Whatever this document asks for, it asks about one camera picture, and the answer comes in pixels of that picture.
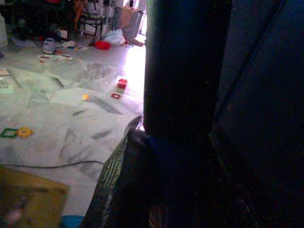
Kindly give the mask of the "blue plastic bucket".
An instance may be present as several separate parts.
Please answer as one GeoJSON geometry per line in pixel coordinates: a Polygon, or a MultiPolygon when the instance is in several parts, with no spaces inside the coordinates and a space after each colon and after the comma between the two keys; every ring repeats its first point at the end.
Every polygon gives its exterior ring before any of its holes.
{"type": "Polygon", "coordinates": [[[79,228],[84,216],[66,215],[61,217],[60,228],[79,228]]]}

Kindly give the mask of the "dark blue door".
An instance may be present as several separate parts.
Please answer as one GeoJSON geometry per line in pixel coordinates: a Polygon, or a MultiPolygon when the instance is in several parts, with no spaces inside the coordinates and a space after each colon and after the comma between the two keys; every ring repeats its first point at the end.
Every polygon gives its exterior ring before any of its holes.
{"type": "Polygon", "coordinates": [[[210,133],[248,227],[304,228],[304,0],[233,0],[210,133]]]}

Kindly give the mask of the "red plastic bowl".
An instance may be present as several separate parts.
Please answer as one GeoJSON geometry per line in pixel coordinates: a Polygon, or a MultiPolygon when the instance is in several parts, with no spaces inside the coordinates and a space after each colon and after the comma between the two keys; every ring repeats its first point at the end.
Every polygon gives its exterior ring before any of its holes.
{"type": "Polygon", "coordinates": [[[95,48],[100,49],[100,50],[109,50],[111,47],[111,44],[107,41],[97,41],[95,42],[95,48]]]}

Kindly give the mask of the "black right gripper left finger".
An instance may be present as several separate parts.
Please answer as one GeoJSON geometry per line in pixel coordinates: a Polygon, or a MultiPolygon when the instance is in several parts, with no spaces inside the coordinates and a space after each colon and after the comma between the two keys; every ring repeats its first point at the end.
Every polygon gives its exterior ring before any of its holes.
{"type": "Polygon", "coordinates": [[[104,163],[83,228],[149,228],[152,153],[142,117],[132,119],[104,163]]]}

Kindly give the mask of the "red toy block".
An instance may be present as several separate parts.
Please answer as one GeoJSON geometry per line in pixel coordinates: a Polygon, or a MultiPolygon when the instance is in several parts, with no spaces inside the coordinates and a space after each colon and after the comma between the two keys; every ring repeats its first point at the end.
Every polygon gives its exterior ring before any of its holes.
{"type": "Polygon", "coordinates": [[[128,84],[127,79],[124,79],[124,78],[118,79],[116,82],[116,92],[124,93],[126,90],[127,84],[128,84]]]}

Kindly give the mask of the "red-handled broom with yellow bristles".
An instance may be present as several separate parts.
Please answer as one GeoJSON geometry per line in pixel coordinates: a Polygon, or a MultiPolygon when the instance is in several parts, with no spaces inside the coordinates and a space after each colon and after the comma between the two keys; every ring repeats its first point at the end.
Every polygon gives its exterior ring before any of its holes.
{"type": "Polygon", "coordinates": [[[0,228],[59,228],[69,187],[0,166],[0,228]]]}

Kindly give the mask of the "green square toy frame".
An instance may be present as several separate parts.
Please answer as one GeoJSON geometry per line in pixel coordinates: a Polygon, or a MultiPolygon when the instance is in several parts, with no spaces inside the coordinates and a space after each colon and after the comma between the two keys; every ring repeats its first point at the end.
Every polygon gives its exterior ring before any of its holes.
{"type": "Polygon", "coordinates": [[[16,138],[17,137],[18,129],[13,128],[5,128],[0,133],[0,138],[16,138]]]}

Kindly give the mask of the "white plastic bag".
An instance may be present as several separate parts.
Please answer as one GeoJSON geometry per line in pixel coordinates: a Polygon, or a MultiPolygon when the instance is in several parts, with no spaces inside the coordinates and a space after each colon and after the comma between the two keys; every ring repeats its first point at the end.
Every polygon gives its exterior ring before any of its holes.
{"type": "Polygon", "coordinates": [[[123,36],[121,29],[111,30],[103,36],[103,41],[109,42],[115,45],[123,45],[126,39],[123,36]]]}

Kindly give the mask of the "dark cluttered table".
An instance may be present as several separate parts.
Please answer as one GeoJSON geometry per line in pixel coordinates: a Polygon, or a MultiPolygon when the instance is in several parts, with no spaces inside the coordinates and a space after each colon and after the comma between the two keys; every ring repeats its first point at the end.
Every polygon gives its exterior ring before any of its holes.
{"type": "Polygon", "coordinates": [[[9,38],[55,38],[73,30],[76,0],[0,0],[9,38]]]}

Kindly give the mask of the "blue pole with black grip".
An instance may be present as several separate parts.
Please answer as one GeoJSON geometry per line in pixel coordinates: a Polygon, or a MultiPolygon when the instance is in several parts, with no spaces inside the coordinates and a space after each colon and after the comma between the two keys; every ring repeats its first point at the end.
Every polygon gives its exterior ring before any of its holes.
{"type": "Polygon", "coordinates": [[[159,165],[193,165],[218,100],[233,0],[148,0],[144,128],[159,165]]]}

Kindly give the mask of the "black metal chair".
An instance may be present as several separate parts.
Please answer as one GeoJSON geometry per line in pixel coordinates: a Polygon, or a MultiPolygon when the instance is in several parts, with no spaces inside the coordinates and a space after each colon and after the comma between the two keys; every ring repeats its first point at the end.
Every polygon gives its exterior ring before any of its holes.
{"type": "Polygon", "coordinates": [[[79,34],[83,33],[85,35],[92,36],[92,40],[89,43],[89,46],[95,46],[97,41],[102,39],[102,27],[104,23],[104,16],[98,13],[90,13],[90,12],[81,12],[76,16],[75,30],[79,34]],[[86,26],[94,28],[93,32],[86,30],[86,26]]]}

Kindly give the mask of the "white printed paper sheet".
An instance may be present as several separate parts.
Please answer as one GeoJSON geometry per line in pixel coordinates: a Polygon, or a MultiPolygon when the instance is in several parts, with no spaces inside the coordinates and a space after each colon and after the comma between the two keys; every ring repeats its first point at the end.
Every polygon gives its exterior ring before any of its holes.
{"type": "Polygon", "coordinates": [[[0,95],[13,94],[14,85],[0,81],[0,95]]]}

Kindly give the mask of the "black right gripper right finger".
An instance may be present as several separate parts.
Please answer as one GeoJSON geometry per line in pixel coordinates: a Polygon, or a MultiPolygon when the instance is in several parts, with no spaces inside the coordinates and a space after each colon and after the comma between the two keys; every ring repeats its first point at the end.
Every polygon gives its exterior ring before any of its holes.
{"type": "Polygon", "coordinates": [[[209,137],[194,144],[191,168],[198,228],[259,228],[249,197],[224,173],[209,137]]]}

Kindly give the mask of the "yellow toy gear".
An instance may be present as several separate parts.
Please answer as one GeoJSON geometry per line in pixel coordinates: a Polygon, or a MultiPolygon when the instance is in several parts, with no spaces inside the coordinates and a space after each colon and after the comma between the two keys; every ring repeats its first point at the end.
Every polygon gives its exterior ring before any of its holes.
{"type": "Polygon", "coordinates": [[[28,127],[21,127],[17,130],[17,135],[22,138],[27,138],[31,136],[33,133],[34,131],[28,127]]]}

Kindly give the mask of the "white and red flat toy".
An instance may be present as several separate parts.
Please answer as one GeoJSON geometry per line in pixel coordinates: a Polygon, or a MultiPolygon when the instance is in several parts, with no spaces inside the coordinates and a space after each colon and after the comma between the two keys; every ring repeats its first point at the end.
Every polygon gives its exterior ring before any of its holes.
{"type": "Polygon", "coordinates": [[[45,60],[60,60],[60,61],[73,60],[73,57],[70,56],[70,55],[38,55],[38,58],[41,61],[45,61],[45,60]]]}

